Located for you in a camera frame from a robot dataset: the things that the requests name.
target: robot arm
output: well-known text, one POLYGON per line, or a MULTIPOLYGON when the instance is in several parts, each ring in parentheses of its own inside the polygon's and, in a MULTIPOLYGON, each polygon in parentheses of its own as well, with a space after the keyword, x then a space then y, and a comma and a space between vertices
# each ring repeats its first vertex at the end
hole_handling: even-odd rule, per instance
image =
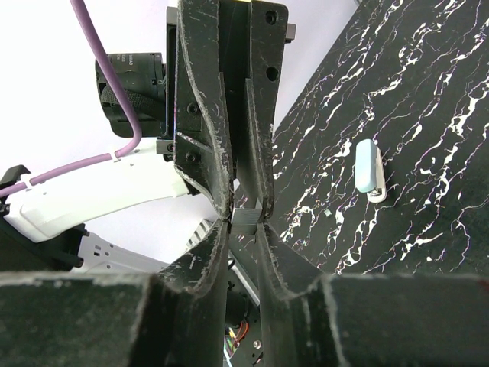
POLYGON ((172 161, 157 154, 156 139, 118 161, 56 177, 8 197, 5 220, 32 242, 109 213, 148 201, 189 193, 172 161))

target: bolt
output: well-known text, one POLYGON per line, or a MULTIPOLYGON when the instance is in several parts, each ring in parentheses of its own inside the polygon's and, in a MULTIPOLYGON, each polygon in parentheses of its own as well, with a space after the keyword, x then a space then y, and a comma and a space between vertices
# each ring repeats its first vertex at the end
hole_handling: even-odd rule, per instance
POLYGON ((187 153, 185 155, 185 160, 189 163, 194 163, 197 161, 197 157, 192 153, 187 153))
POLYGON ((186 108, 186 110, 190 115, 198 115, 200 112, 200 108, 199 105, 197 105, 197 103, 190 103, 186 108))

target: white wall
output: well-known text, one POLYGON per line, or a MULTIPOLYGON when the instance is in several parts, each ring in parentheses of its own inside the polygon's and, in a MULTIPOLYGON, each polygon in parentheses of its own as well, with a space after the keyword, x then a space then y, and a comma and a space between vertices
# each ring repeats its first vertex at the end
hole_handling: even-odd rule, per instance
MULTIPOLYGON (((351 17, 353 0, 282 0, 297 23, 286 48, 276 122, 351 17)), ((86 0, 108 53, 165 50, 166 6, 175 0, 86 0)), ((100 108, 94 57, 68 0, 0 2, 0 174, 16 164, 42 173, 120 147, 100 108)), ((104 239, 171 262, 201 218, 203 196, 142 204, 88 223, 104 239)))

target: white cable tie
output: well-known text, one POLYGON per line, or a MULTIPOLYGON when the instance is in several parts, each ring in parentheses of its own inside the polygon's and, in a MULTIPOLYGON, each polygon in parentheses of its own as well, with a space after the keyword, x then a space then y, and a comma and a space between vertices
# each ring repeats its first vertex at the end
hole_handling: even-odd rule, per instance
POLYGON ((27 187, 27 190, 32 190, 34 185, 31 183, 32 174, 22 174, 20 179, 27 187))
POLYGON ((112 161, 114 162, 119 162, 121 158, 117 158, 115 155, 115 149, 111 147, 111 150, 109 151, 110 156, 112 157, 112 161))

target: black marble countertop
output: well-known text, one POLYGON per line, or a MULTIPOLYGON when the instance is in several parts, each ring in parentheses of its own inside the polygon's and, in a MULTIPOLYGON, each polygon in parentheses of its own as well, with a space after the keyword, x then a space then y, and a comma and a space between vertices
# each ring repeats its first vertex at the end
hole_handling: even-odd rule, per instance
POLYGON ((364 2, 277 130, 282 240, 325 272, 489 274, 488 36, 489 1, 364 2), (366 138, 381 204, 355 189, 366 138))

